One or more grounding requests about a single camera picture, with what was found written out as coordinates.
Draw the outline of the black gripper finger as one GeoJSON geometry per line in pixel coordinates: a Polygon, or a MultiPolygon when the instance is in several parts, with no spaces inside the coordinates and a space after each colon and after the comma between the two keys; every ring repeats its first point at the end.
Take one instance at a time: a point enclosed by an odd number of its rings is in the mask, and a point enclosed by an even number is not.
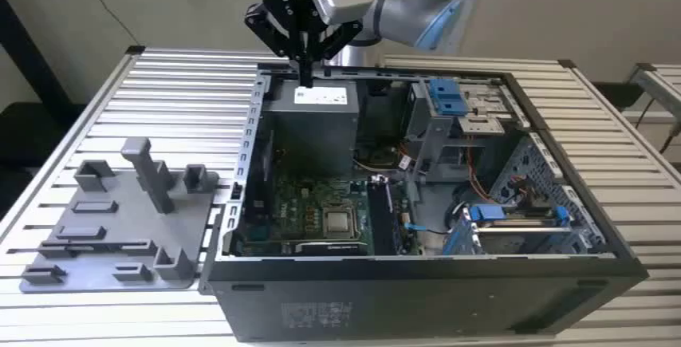
{"type": "Polygon", "coordinates": [[[253,4],[248,7],[244,17],[244,23],[260,38],[268,49],[279,56],[285,57],[297,69],[299,83],[301,86],[309,85],[309,61],[307,58],[304,40],[293,28],[288,35],[283,34],[272,24],[271,14],[264,4],[253,4]]]}
{"type": "Polygon", "coordinates": [[[321,38],[329,26],[323,22],[315,22],[309,26],[307,41],[307,86],[313,85],[313,67],[323,60],[329,60],[361,32],[360,21],[344,22],[331,35],[321,38]]]}

